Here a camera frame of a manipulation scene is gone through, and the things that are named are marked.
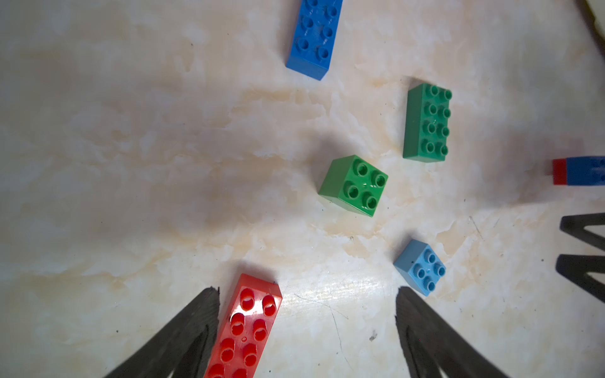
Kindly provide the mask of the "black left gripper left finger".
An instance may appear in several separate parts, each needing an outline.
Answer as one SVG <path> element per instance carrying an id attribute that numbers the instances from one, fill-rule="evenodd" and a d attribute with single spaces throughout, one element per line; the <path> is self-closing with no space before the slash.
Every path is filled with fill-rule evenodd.
<path id="1" fill-rule="evenodd" d="M 108 377 L 202 377 L 217 339 L 220 291 L 206 288 Z"/>

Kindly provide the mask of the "small green lego brick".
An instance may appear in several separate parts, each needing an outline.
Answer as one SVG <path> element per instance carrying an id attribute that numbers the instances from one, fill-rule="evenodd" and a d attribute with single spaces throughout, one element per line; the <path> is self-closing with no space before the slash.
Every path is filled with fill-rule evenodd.
<path id="1" fill-rule="evenodd" d="M 373 217 L 389 176 L 357 155 L 334 159 L 318 194 L 357 214 Z"/>

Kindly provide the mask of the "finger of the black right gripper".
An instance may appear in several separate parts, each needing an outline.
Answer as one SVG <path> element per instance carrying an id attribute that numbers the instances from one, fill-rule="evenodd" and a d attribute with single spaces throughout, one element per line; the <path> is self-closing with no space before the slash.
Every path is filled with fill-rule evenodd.
<path id="1" fill-rule="evenodd" d="M 562 217 L 559 228 L 584 243 L 604 250 L 604 237 L 586 229 L 589 226 L 602 226 L 604 222 L 605 213 L 570 215 Z"/>
<path id="2" fill-rule="evenodd" d="M 604 283 L 589 274 L 604 273 L 605 256 L 559 255 L 556 271 L 587 293 L 604 302 Z"/>

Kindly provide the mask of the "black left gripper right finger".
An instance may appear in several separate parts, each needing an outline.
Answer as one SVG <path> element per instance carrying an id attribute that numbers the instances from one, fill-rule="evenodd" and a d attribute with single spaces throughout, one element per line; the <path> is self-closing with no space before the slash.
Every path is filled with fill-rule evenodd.
<path id="1" fill-rule="evenodd" d="M 395 324 L 412 377 L 505 377 L 414 290 L 401 287 Z"/>

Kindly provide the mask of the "red lego brick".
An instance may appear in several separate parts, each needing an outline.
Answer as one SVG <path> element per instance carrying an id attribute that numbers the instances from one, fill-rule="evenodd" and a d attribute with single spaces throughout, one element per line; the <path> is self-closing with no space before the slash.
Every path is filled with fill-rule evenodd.
<path id="1" fill-rule="evenodd" d="M 205 376 L 252 378 L 281 302 L 277 283 L 241 275 L 217 333 Z"/>
<path id="2" fill-rule="evenodd" d="M 567 159 L 552 160 L 553 184 L 567 186 Z"/>

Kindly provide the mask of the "small dark blue lego brick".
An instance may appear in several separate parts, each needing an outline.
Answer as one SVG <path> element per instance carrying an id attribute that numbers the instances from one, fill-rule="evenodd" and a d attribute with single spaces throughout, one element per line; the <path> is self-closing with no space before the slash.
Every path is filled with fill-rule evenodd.
<path id="1" fill-rule="evenodd" d="M 568 157 L 568 186 L 603 186 L 605 181 L 605 157 Z"/>

